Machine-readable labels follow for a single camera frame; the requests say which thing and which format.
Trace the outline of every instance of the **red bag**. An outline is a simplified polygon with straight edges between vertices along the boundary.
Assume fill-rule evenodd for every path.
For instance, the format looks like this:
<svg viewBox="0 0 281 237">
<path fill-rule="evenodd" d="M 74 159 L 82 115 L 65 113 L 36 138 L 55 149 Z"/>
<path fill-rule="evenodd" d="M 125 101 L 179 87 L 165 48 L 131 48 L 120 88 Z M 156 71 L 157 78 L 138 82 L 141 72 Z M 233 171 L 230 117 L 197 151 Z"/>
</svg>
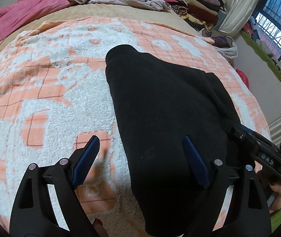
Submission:
<svg viewBox="0 0 281 237">
<path fill-rule="evenodd" d="M 245 73 L 239 69 L 236 69 L 236 72 L 240 76 L 240 78 L 242 79 L 244 84 L 247 86 L 247 88 L 249 89 L 249 81 L 248 81 L 248 77 L 245 75 Z"/>
</svg>

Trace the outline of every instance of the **orange and white blanket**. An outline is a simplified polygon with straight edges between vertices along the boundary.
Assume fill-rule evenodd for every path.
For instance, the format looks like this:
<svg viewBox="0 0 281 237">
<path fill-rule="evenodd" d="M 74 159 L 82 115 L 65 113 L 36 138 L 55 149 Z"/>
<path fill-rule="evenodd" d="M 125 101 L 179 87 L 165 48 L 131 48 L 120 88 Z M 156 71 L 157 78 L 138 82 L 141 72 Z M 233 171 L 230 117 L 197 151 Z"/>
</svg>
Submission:
<svg viewBox="0 0 281 237">
<path fill-rule="evenodd" d="M 269 138 L 256 99 L 208 42 L 212 40 L 162 24 L 100 17 L 46 21 L 19 34 L 0 53 L 1 224 L 8 230 L 14 197 L 29 164 L 54 164 L 95 134 L 101 141 L 100 152 L 84 185 L 76 190 L 84 211 L 91 220 L 101 219 L 111 237 L 148 236 L 131 192 L 105 78 L 105 55 L 120 44 L 215 73 L 241 122 Z M 67 228 L 54 190 L 51 197 L 60 226 Z M 223 224 L 229 202 L 227 195 L 216 228 Z"/>
</svg>

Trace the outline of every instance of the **beige bedsheet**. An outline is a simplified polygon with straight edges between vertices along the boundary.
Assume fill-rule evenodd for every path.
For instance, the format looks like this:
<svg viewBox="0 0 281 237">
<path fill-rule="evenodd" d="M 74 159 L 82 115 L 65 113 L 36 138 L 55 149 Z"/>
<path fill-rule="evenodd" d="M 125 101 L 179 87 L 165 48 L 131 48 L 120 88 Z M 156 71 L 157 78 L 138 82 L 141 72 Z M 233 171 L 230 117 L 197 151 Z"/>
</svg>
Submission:
<svg viewBox="0 0 281 237">
<path fill-rule="evenodd" d="M 16 30 L 14 33 L 9 35 L 7 38 L 0 42 L 0 52 L 15 37 L 27 30 L 34 30 L 38 28 L 44 21 L 64 21 L 64 20 L 75 20 L 79 18 L 96 16 L 96 17 L 118 17 L 120 19 L 129 20 L 141 20 L 154 23 L 166 24 L 181 31 L 199 35 L 195 29 L 190 27 L 184 20 L 182 20 L 174 11 L 163 12 L 163 11 L 149 11 L 142 10 L 128 6 L 111 5 L 111 4 L 84 4 L 77 5 L 63 10 L 51 13 L 45 17 L 35 20 L 24 27 Z"/>
</svg>

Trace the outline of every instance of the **blue gripper pad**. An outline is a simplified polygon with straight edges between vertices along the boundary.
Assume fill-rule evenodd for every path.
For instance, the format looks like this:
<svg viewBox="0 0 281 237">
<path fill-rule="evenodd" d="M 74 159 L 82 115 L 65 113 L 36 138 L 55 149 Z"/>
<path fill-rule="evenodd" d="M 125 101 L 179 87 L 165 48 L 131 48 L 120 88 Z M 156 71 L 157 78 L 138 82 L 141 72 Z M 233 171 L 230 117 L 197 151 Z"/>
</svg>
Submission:
<svg viewBox="0 0 281 237">
<path fill-rule="evenodd" d="M 250 133 L 251 135 L 254 135 L 254 131 L 249 129 L 248 127 L 241 125 L 241 128 L 244 129 L 246 132 Z"/>
<path fill-rule="evenodd" d="M 83 184 L 94 160 L 99 153 L 99 149 L 100 141 L 99 138 L 95 136 L 74 167 L 73 180 L 71 182 L 73 188 L 77 188 L 79 185 Z"/>
<path fill-rule="evenodd" d="M 208 168 L 188 136 L 182 139 L 182 149 L 197 182 L 207 189 L 210 185 Z"/>
</svg>

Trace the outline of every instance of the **radiator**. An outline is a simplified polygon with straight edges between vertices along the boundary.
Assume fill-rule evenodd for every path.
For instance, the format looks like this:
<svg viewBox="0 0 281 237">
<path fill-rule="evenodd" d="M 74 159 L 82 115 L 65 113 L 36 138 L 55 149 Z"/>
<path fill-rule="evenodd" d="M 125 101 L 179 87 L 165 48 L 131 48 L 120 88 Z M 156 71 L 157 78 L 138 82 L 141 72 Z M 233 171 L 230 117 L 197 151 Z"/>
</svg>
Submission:
<svg viewBox="0 0 281 237">
<path fill-rule="evenodd" d="M 281 117 L 269 125 L 269 131 L 272 142 L 279 147 L 281 143 Z"/>
</svg>

